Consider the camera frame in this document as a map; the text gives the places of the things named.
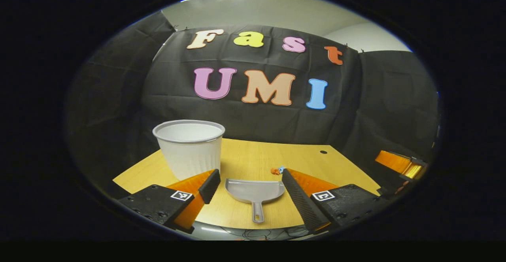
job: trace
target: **orange letter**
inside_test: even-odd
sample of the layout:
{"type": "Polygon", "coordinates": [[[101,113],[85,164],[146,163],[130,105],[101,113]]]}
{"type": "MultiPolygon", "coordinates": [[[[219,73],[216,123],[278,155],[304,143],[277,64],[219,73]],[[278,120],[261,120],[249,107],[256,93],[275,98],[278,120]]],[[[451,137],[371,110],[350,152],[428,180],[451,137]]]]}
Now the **orange letter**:
{"type": "Polygon", "coordinates": [[[247,70],[244,72],[248,76],[248,88],[246,96],[242,98],[245,103],[256,103],[258,102],[257,90],[260,98],[264,103],[267,103],[272,95],[276,93],[276,96],[272,99],[272,103],[275,105],[291,105],[290,100],[290,89],[291,82],[295,79],[295,75],[288,73],[280,73],[269,83],[267,77],[263,71],[260,70],[247,70]]]}
{"type": "Polygon", "coordinates": [[[325,47],[325,50],[329,51],[329,60],[335,64],[341,65],[343,61],[339,59],[338,55],[343,55],[342,52],[336,47],[325,47]]]}
{"type": "Polygon", "coordinates": [[[199,31],[199,32],[195,33],[195,35],[197,35],[197,36],[195,37],[193,42],[191,44],[189,44],[188,47],[186,47],[186,48],[187,49],[203,48],[206,46],[206,44],[204,44],[204,41],[208,41],[208,43],[209,43],[215,39],[216,34],[221,35],[221,34],[223,34],[223,32],[224,31],[221,28],[216,29],[216,30],[199,31]]]}

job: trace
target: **dustpan handle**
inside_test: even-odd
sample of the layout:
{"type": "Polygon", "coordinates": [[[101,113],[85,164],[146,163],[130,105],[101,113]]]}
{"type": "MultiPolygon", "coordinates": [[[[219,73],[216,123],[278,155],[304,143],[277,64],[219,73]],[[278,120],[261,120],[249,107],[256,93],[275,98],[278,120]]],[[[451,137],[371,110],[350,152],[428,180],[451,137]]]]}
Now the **dustpan handle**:
{"type": "Polygon", "coordinates": [[[253,222],[257,224],[264,222],[264,209],[262,208],[262,203],[252,202],[251,204],[253,205],[253,222]]]}

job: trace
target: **wooden table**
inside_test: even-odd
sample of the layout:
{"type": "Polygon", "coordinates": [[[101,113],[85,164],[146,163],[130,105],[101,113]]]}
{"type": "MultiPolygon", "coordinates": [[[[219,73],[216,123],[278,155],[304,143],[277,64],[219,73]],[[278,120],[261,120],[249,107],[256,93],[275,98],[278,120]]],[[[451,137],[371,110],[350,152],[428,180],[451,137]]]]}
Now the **wooden table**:
{"type": "MultiPolygon", "coordinates": [[[[281,175],[271,174],[271,168],[282,165],[337,186],[354,183],[379,196],[376,190],[380,186],[330,145],[260,143],[223,138],[221,183],[211,203],[202,208],[196,220],[245,229],[286,228],[304,224],[287,191],[276,201],[263,204],[265,221],[255,224],[251,220],[251,204],[236,201],[225,190],[225,179],[281,181],[281,175]]],[[[113,181],[134,193],[151,184],[168,186],[178,180],[158,150],[113,181]]]]}

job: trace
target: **ceiling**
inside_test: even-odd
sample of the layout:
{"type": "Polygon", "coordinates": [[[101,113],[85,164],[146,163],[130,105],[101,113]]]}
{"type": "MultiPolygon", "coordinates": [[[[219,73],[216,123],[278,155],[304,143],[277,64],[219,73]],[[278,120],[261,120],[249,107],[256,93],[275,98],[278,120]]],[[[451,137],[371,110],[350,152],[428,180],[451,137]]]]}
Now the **ceiling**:
{"type": "Polygon", "coordinates": [[[162,13],[176,30],[222,25],[265,25],[324,37],[368,23],[354,12],[325,0],[186,0],[162,13]]]}

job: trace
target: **yellow letter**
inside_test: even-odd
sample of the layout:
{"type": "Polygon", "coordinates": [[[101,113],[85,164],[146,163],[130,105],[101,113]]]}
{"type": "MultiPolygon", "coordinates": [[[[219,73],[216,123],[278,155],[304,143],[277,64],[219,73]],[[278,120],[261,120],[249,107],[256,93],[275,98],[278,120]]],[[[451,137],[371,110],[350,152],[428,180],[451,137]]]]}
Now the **yellow letter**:
{"type": "Polygon", "coordinates": [[[193,40],[193,42],[191,44],[188,45],[188,47],[186,47],[187,49],[192,49],[192,48],[203,48],[206,46],[206,44],[204,44],[204,41],[208,41],[208,43],[210,43],[211,41],[213,41],[216,37],[216,35],[221,35],[223,34],[223,29],[219,28],[219,29],[216,29],[216,30],[208,30],[208,31],[199,31],[197,33],[195,33],[195,35],[197,35],[195,37],[195,39],[193,40]]]}
{"type": "Polygon", "coordinates": [[[291,105],[290,89],[291,82],[295,79],[295,75],[288,73],[280,73],[269,83],[263,71],[260,70],[247,70],[244,72],[248,76],[248,88],[246,96],[242,98],[245,103],[258,102],[257,90],[260,98],[264,103],[267,103],[272,95],[276,92],[276,96],[271,101],[275,105],[291,105]]]}
{"type": "Polygon", "coordinates": [[[242,32],[239,33],[239,37],[234,39],[234,44],[258,48],[264,45],[264,43],[262,43],[263,39],[264,35],[258,32],[242,32]]]}

